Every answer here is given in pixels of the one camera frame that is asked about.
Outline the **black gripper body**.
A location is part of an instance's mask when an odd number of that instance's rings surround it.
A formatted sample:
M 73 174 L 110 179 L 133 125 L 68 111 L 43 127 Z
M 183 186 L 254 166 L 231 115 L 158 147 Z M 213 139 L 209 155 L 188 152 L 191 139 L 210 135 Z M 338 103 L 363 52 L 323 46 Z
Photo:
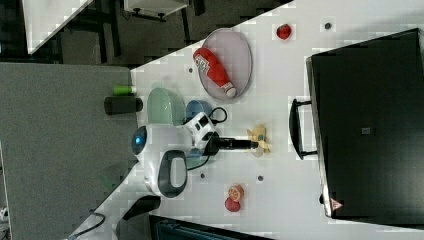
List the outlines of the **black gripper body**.
M 221 138 L 217 133 L 211 136 L 209 141 L 209 153 L 217 154 L 220 150 L 248 149 L 248 140 L 237 140 L 235 138 Z

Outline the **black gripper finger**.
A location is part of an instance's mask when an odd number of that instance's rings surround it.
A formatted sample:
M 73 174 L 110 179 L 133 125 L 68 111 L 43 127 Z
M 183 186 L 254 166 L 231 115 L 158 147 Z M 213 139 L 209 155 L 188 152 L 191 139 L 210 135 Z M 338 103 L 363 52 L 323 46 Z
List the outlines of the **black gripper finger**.
M 259 146 L 259 143 L 258 142 L 250 142 L 249 143 L 249 148 L 250 149 L 256 149 L 256 148 L 258 148 L 258 146 Z

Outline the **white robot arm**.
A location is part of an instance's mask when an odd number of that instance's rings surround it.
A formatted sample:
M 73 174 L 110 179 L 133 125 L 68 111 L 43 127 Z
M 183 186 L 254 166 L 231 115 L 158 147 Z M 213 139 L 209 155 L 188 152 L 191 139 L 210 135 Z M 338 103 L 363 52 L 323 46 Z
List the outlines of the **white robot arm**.
M 172 199 L 183 193 L 190 155 L 214 156 L 221 150 L 258 146 L 251 140 L 219 136 L 215 124 L 204 112 L 183 125 L 141 126 L 132 138 L 137 163 L 66 240 L 118 240 L 118 223 L 136 215 L 139 200 L 149 196 Z

